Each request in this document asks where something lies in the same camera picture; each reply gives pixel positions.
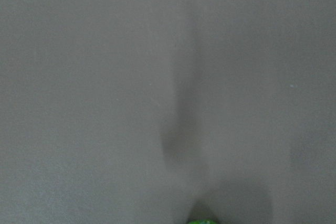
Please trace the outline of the green lime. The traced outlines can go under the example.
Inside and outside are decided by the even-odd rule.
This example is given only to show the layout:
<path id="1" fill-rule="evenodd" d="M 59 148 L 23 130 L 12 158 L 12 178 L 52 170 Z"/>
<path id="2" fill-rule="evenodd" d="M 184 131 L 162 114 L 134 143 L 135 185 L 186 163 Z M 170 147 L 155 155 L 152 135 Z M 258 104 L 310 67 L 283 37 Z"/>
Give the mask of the green lime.
<path id="1" fill-rule="evenodd" d="M 188 221 L 187 224 L 217 224 L 217 222 L 210 219 L 198 219 Z"/>

